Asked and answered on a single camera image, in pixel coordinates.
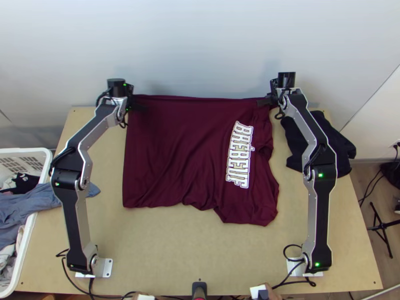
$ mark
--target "gray cloth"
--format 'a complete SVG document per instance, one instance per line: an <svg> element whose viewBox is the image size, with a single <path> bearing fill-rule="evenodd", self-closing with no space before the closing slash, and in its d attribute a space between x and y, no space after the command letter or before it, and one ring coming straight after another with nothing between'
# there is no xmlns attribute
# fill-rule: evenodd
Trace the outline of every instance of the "gray cloth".
<svg viewBox="0 0 400 300"><path fill-rule="evenodd" d="M94 197L100 189L90 183L88 197ZM0 193L0 249L14 244L18 228L24 225L30 214L56 208L61 202L54 195L50 183L38 184L25 194L3 195Z"/></svg>

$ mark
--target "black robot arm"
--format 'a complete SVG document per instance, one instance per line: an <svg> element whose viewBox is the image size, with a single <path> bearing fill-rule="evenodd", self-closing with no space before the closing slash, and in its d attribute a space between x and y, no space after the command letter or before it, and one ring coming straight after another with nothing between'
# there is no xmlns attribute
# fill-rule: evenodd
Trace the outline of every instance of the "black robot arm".
<svg viewBox="0 0 400 300"><path fill-rule="evenodd" d="M295 87L294 72L279 73L270 82L267 96L280 108L282 116L294 120L308 143L302 154L303 182L308 190L308 234L302 245L305 273L327 271L332 265L328 245L328 224L331 191L338 177L336 153L308 109L308 101L300 88Z"/></svg>
<svg viewBox="0 0 400 300"><path fill-rule="evenodd" d="M108 79L107 84L97 99L95 116L66 142L50 167L51 186L62 203L69 241L66 264L90 277L109 277L113 260L99 257L90 238L86 196L93 163L88 150L108 128L125 124L134 89L119 78Z"/></svg>

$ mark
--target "t-shirt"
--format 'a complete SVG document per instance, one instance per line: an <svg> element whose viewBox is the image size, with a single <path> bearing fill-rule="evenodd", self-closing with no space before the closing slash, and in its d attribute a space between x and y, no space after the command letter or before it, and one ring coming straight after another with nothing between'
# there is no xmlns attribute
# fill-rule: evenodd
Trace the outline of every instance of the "t-shirt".
<svg viewBox="0 0 400 300"><path fill-rule="evenodd" d="M126 208L178 203L214 209L224 223L266 226L279 185L270 107L257 100L136 95L123 166Z"/></svg>

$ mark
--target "laundry basket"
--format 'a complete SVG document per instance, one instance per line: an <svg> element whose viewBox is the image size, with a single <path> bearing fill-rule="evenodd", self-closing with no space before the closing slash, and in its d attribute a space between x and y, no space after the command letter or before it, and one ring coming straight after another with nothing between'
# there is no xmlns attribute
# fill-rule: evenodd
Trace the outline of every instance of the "laundry basket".
<svg viewBox="0 0 400 300"><path fill-rule="evenodd" d="M0 149L0 183L18 172L39 176L39 183L47 179L53 154L46 148L6 148ZM11 280L0 279L0 298L7 297L16 288L22 270L24 257L28 249L37 213L31 214L26 220L25 230L19 247L18 255Z"/></svg>

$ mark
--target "person's hand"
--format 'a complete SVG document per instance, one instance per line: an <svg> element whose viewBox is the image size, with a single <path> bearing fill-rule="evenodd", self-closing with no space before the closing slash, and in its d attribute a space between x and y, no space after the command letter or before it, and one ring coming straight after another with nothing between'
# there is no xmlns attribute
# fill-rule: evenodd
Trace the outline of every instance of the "person's hand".
<svg viewBox="0 0 400 300"><path fill-rule="evenodd" d="M268 283L265 283L265 287L268 290L269 300L282 300L282 296L274 291Z"/></svg>

